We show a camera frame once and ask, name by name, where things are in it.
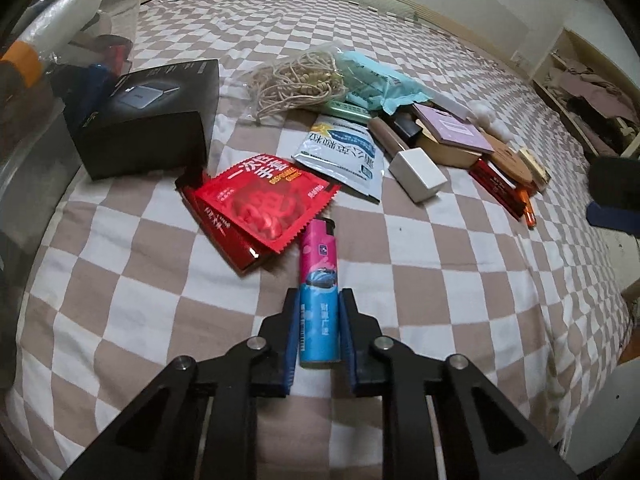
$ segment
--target purple card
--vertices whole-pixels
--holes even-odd
[[[438,142],[473,150],[493,153],[494,149],[471,123],[463,123],[458,118],[424,105],[414,105],[414,109],[424,125]]]

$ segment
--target mattress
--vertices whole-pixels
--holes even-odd
[[[379,204],[341,191],[330,213],[338,281],[361,312],[420,354],[467,355],[558,441],[616,366],[628,313],[606,245],[584,219],[580,146],[529,86],[444,32],[337,0],[154,0],[140,12],[134,68],[220,60],[216,174],[256,153],[291,156],[316,118],[296,110],[243,123],[234,78],[332,40],[461,103],[486,99],[514,147],[549,168],[532,231],[451,168],[424,206],[387,172]],[[59,477],[173,357],[223,354],[298,284],[296,244],[237,276],[181,203],[177,175],[91,182],[81,170],[50,222],[5,406],[7,430],[41,478]],[[351,397],[340,368],[298,366],[290,397],[258,404],[258,477],[379,478],[380,405]]]

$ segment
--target white medicine packet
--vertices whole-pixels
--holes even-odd
[[[366,126],[321,115],[293,159],[363,195],[382,197],[384,155]]]

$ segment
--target screw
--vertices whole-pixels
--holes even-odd
[[[187,370],[193,364],[193,358],[180,355],[174,359],[174,367],[178,370]]]
[[[263,337],[250,337],[246,340],[246,345],[251,350],[262,350],[265,346],[267,346],[267,340]]]
[[[449,358],[449,363],[451,364],[451,366],[453,366],[456,370],[464,370],[468,364],[469,364],[469,359],[467,359],[466,357],[464,357],[462,354],[453,354],[450,358]]]
[[[391,347],[393,347],[394,340],[390,337],[387,337],[386,335],[383,335],[377,337],[373,344],[380,350],[389,350]]]

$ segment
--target black box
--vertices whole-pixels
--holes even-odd
[[[218,61],[188,61],[122,76],[72,134],[89,176],[207,163],[220,92]]]

